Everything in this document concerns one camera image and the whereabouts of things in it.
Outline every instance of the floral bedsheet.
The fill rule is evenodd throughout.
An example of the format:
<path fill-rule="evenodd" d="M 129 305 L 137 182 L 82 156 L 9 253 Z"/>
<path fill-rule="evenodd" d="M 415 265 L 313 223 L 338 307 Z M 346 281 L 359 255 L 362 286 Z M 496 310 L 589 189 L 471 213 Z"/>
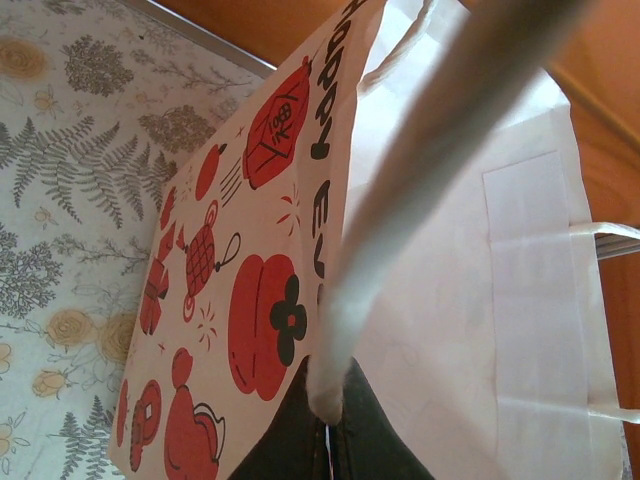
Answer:
<path fill-rule="evenodd" d="M 121 477 L 163 185 L 260 81 L 113 0 L 0 5 L 0 477 Z"/>

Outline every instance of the wooden furniture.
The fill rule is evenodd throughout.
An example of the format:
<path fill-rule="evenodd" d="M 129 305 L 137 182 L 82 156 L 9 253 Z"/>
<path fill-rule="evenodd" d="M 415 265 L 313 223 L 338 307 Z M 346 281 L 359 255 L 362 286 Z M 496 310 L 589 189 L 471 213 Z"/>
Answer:
<path fill-rule="evenodd" d="M 476 0 L 464 0 L 467 6 Z M 161 0 L 163 5 L 274 65 L 342 0 Z M 640 226 L 640 3 L 601 0 L 549 66 L 572 101 L 595 221 Z M 620 404 L 640 408 L 640 254 L 600 263 Z M 640 426 L 625 425 L 640 479 Z"/>

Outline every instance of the bag handle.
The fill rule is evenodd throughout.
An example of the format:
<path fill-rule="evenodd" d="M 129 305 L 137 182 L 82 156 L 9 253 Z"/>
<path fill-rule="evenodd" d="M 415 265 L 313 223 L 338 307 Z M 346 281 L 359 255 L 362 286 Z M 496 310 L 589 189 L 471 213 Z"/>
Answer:
<path fill-rule="evenodd" d="M 402 58 L 404 58 L 416 43 L 418 43 L 424 34 L 424 26 L 427 21 L 427 17 L 429 16 L 429 12 L 431 12 L 433 1 L 434 0 L 422 1 L 422 8 L 418 11 L 418 15 L 400 41 L 395 47 L 393 47 L 393 50 L 384 57 L 376 69 L 370 71 L 362 78 L 360 85 L 358 85 L 358 89 L 363 94 L 371 93 L 375 90 L 375 88 L 380 85 L 380 82 L 389 76 L 393 67 L 402 60 Z"/>
<path fill-rule="evenodd" d="M 621 225 L 618 223 L 610 222 L 593 222 L 582 225 L 572 225 L 569 227 L 569 231 L 572 235 L 596 235 L 598 233 L 605 233 L 609 235 L 616 235 L 619 237 L 631 238 L 640 241 L 640 230 L 629 227 L 627 225 Z M 598 259 L 609 258 L 614 255 L 601 255 L 600 248 L 598 248 Z M 589 404 L 589 415 L 594 417 L 611 418 L 614 420 L 620 420 L 622 422 L 640 424 L 640 410 L 625 409 L 614 405 L 597 405 Z"/>
<path fill-rule="evenodd" d="M 607 405 L 589 405 L 592 417 L 611 418 L 621 422 L 640 424 L 640 410 L 620 408 Z"/>
<path fill-rule="evenodd" d="M 485 0 L 423 87 L 347 231 L 320 305 L 309 407 L 342 417 L 351 356 L 386 273 L 589 0 Z"/>

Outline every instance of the red drawing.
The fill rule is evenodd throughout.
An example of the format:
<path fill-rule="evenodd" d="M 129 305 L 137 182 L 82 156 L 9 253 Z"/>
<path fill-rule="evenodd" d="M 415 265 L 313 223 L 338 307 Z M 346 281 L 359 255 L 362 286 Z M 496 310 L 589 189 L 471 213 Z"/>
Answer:
<path fill-rule="evenodd" d="M 171 218 L 171 210 L 173 210 L 173 206 L 176 203 L 176 187 L 172 187 L 169 191 L 169 195 L 167 195 L 167 201 L 162 207 L 162 213 L 160 214 L 160 229 L 164 230 L 164 227 L 169 223 L 169 218 Z"/>
<path fill-rule="evenodd" d="M 162 395 L 160 385 L 155 380 L 149 380 L 144 387 L 140 400 L 133 409 L 131 422 L 131 452 L 129 462 L 134 472 L 140 468 L 142 450 L 153 442 L 160 426 L 162 413 Z"/>
<path fill-rule="evenodd" d="M 284 200 L 289 205 L 291 205 L 291 212 L 286 213 L 282 217 L 280 217 L 276 222 L 276 225 L 289 220 L 288 223 L 291 224 L 291 228 L 289 228 L 289 233 L 287 234 L 287 236 L 290 237 L 291 235 L 293 235 L 293 230 L 295 229 L 296 223 L 298 224 L 298 228 L 300 228 L 300 215 L 298 215 L 297 213 L 300 210 L 300 197 L 298 195 L 298 188 L 296 187 L 295 183 L 293 184 L 293 196 L 290 197 L 286 195 L 284 197 L 280 197 L 280 200 Z"/>
<path fill-rule="evenodd" d="M 195 296 L 205 287 L 214 270 L 216 272 L 220 271 L 220 268 L 231 262 L 240 250 L 240 234 L 235 233 L 227 245 L 227 250 L 222 262 L 216 262 L 213 225 L 217 216 L 218 202 L 214 200 L 207 210 L 204 225 L 198 230 L 189 245 L 186 245 L 184 241 L 184 227 L 180 229 L 180 233 L 178 234 L 176 244 L 178 248 L 183 249 L 187 254 L 187 295 L 185 296 L 183 306 L 185 322 L 190 322 L 193 318 L 196 306 Z M 235 239 L 237 239 L 236 251 L 231 257 L 228 257 L 229 249 Z"/>
<path fill-rule="evenodd" d="M 211 148 L 211 150 L 209 150 L 209 153 L 200 168 L 200 173 L 198 174 L 198 181 L 196 182 L 196 200 L 202 200 L 209 191 L 209 188 L 213 183 L 213 179 L 216 176 L 216 172 L 218 171 L 220 155 L 224 152 L 225 148 L 227 148 L 226 143 L 222 144 L 220 147 L 216 144 Z"/>
<path fill-rule="evenodd" d="M 162 316 L 160 300 L 164 300 L 169 290 L 169 271 L 164 266 L 164 260 L 173 248 L 175 230 L 174 222 L 160 240 L 158 255 L 151 261 L 140 309 L 140 326 L 146 335 L 153 335 Z"/>
<path fill-rule="evenodd" d="M 302 130 L 309 107 L 309 75 L 311 62 L 305 57 L 258 111 L 247 135 L 242 154 L 242 178 L 256 190 L 268 183 L 293 162 L 296 141 Z M 239 162 L 221 182 L 222 206 L 240 188 Z"/>
<path fill-rule="evenodd" d="M 116 441 L 118 446 L 122 446 L 122 442 L 124 441 L 124 424 L 127 420 L 127 409 L 129 406 L 127 405 L 127 395 L 129 393 L 129 382 L 127 379 L 124 379 L 122 382 L 122 388 L 120 388 L 120 401 L 118 402 L 118 420 L 116 423 Z"/>
<path fill-rule="evenodd" d="M 304 339 L 307 312 L 298 304 L 299 281 L 284 255 L 263 262 L 251 255 L 240 266 L 229 309 L 229 367 L 238 389 L 272 400 Z"/>
<path fill-rule="evenodd" d="M 173 357 L 171 376 L 176 396 L 164 437 L 164 468 L 169 480 L 214 480 L 224 445 L 224 417 L 217 418 L 205 403 L 193 405 L 186 385 L 192 367 L 193 357 L 180 348 Z"/>

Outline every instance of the printed paper bag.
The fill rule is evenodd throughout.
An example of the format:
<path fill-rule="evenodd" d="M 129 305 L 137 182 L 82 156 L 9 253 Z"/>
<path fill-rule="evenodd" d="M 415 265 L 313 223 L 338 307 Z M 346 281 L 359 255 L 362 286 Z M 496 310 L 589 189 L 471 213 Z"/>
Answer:
<path fill-rule="evenodd" d="M 296 387 L 382 8 L 347 3 L 169 183 L 110 444 L 128 477 L 228 478 Z"/>
<path fill-rule="evenodd" d="M 372 67 L 421 5 L 390 3 Z M 359 98 L 347 216 L 465 17 L 436 1 Z M 620 422 L 594 409 L 617 397 L 590 221 L 569 104 L 540 72 L 388 272 L 355 354 L 435 478 L 620 478 Z"/>

